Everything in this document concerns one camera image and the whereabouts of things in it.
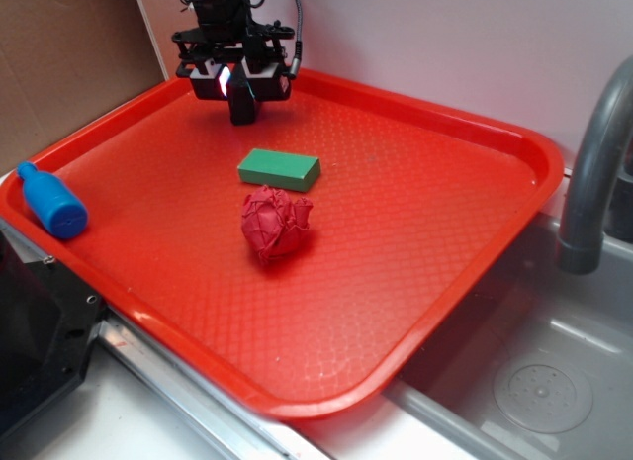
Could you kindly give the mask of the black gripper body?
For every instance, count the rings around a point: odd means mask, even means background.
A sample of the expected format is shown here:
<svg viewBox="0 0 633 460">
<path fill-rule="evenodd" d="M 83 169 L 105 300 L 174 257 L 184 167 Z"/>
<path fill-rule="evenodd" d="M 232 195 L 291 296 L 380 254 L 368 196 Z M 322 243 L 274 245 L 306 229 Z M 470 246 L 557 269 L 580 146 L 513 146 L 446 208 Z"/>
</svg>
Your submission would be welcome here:
<svg viewBox="0 0 633 460">
<path fill-rule="evenodd" d="M 198 27 L 176 32 L 171 40 L 177 44 L 180 63 L 176 76 L 189 77 L 194 69 L 209 75 L 205 63 L 238 64 L 245 61 L 251 74 L 261 74 L 275 63 L 285 66 L 286 50 L 282 41 L 295 37 L 295 30 L 279 21 L 263 25 L 246 24 Z"/>
</svg>

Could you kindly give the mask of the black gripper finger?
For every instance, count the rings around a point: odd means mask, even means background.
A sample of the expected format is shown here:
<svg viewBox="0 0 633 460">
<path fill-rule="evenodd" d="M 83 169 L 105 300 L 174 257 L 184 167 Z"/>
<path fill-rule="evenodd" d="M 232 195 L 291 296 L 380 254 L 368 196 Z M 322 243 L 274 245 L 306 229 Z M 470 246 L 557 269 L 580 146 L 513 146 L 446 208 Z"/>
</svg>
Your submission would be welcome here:
<svg viewBox="0 0 633 460">
<path fill-rule="evenodd" d="M 246 68 L 246 79 L 256 101 L 285 101 L 290 98 L 292 86 L 286 68 L 279 62 L 269 64 L 259 73 Z"/>
<path fill-rule="evenodd" d="M 205 62 L 192 70 L 189 79 L 198 99 L 227 99 L 228 67 L 225 64 Z"/>
</svg>

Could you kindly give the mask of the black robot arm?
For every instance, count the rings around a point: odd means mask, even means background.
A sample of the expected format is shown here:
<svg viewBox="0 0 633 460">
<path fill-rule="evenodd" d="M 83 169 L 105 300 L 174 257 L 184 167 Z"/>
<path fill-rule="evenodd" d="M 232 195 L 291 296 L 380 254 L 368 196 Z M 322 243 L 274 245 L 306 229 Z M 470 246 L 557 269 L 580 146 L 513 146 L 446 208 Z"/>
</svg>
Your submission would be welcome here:
<svg viewBox="0 0 633 460">
<path fill-rule="evenodd" d="M 243 86 L 257 102 L 284 101 L 295 72 L 286 63 L 285 40 L 295 30 L 276 21 L 260 24 L 251 0 L 181 0 L 197 18 L 196 28 L 176 32 L 176 76 L 190 81 L 201 100 L 226 101 Z"/>
</svg>

